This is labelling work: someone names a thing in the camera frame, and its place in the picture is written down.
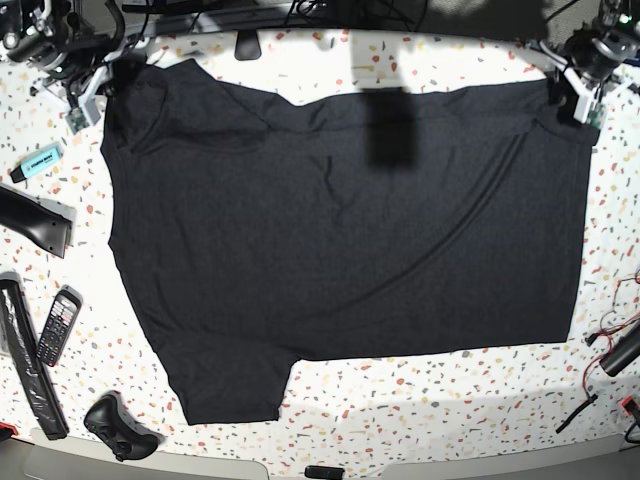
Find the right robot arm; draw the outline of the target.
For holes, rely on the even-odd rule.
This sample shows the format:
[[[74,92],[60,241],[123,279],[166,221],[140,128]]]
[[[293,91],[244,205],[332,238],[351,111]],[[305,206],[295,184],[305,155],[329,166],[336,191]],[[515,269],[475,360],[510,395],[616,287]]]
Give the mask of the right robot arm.
[[[114,21],[111,34],[99,34],[85,19],[80,1],[3,1],[1,51],[13,63],[29,63],[46,74],[40,90],[60,83],[68,111],[89,116],[95,97],[112,78],[112,63],[144,39],[144,30],[126,32],[122,9],[104,3]]]

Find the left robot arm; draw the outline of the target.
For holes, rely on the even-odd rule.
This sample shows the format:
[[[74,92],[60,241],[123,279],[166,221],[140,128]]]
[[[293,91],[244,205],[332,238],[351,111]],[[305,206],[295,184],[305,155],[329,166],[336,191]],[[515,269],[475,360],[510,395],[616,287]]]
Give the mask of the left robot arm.
[[[561,47],[555,49],[542,40],[526,47],[553,66],[550,98],[559,107],[560,118],[600,128],[606,117],[606,88],[630,85],[614,71],[639,53],[639,3],[602,1],[594,20],[575,30]]]

